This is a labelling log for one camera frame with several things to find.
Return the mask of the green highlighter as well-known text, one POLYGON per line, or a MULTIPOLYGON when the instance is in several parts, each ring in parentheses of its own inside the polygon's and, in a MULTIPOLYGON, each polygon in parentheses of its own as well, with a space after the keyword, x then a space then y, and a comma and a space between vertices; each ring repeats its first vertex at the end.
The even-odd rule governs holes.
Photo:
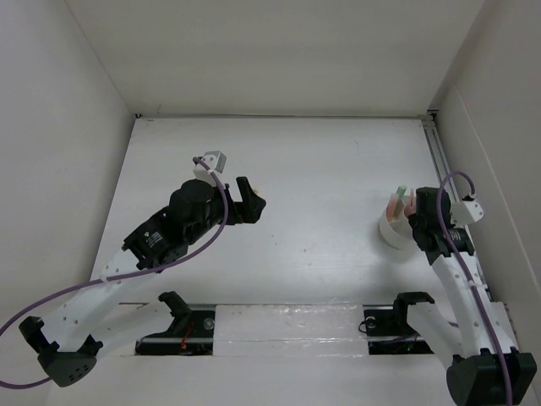
POLYGON ((391 197, 390 197, 390 201, 391 200, 396 200, 397 201, 397 206, 396 206, 396 211, 395 211, 395 218, 397 218, 400 215, 400 213, 402 212, 402 210, 404 208, 404 203, 403 203, 402 199, 403 199, 406 191, 407 191, 407 186, 406 185, 401 185, 401 186, 399 186, 397 188, 396 192, 394 194, 392 194, 391 197))

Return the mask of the orange pink highlighter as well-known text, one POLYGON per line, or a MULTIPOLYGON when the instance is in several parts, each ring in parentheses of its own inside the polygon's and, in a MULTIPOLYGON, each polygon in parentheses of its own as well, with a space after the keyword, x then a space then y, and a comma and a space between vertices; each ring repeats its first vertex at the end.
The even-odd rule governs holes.
POLYGON ((391 200, 386 209, 385 209, 385 218, 387 222, 392 222, 395 218, 395 211, 396 211, 397 201, 391 200))

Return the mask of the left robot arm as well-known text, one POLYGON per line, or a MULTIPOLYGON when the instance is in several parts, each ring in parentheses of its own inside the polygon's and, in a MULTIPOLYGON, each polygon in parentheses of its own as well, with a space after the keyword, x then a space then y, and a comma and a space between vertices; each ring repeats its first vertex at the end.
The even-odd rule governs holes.
POLYGON ((213 227, 259 221, 266 202, 245 177, 236 179, 241 200, 227 188, 190 179, 174 191, 167 206, 140 224, 102 269, 92 286, 85 286, 44 317, 28 316, 19 324, 25 341, 36 351, 41 368, 59 387, 80 381, 97 361, 114 348, 154 333, 176 336, 190 328, 192 310, 174 291, 129 315, 109 315, 130 293, 161 273, 165 265, 188 257, 213 227))

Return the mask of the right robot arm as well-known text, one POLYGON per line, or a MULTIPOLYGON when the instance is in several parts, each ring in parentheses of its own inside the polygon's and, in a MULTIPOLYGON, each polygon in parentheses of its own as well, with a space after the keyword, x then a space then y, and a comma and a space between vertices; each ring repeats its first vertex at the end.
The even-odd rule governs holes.
POLYGON ((439 278, 455 316, 449 322, 425 292, 398 294, 391 312, 399 332, 414 330, 445 369, 448 392, 457 405, 518 405, 538 370, 505 331, 481 277, 465 226, 483 211, 473 195, 452 204, 443 188, 415 192, 408 216, 413 240, 439 278))

